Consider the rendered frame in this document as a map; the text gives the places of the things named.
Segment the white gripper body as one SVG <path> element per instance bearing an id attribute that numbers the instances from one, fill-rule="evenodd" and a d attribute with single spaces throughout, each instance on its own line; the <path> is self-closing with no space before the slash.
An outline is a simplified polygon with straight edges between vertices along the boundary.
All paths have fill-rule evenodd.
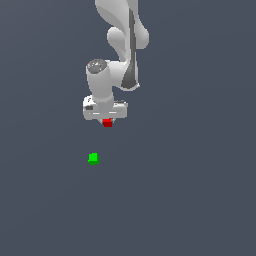
<path id="1" fill-rule="evenodd" d="M 125 101 L 110 99 L 107 102 L 97 102 L 92 96 L 87 96 L 83 100 L 83 116 L 86 120 L 126 118 L 127 108 L 128 103 Z"/>

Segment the green cube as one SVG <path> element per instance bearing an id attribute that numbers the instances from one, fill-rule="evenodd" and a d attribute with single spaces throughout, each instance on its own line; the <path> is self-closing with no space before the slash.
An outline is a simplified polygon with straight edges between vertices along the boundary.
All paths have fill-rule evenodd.
<path id="1" fill-rule="evenodd" d="M 99 156 L 97 153 L 91 153 L 88 158 L 88 163 L 90 165 L 95 165 L 99 163 Z"/>

